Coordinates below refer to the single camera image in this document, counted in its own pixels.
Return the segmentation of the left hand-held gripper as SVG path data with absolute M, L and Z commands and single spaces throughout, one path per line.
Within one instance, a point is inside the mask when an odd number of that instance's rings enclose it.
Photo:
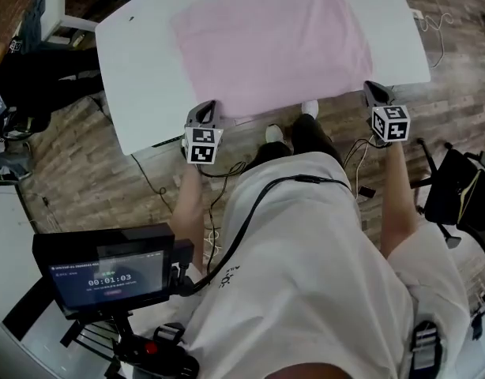
M 183 145 L 187 163 L 215 163 L 224 132 L 221 109 L 218 100 L 210 100 L 200 103 L 188 113 Z

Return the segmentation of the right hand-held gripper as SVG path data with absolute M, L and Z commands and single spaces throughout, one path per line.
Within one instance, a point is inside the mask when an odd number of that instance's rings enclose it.
M 408 108 L 402 104 L 391 105 L 393 91 L 377 82 L 364 81 L 363 92 L 370 108 L 370 128 L 375 144 L 383 146 L 406 141 L 411 126 Z

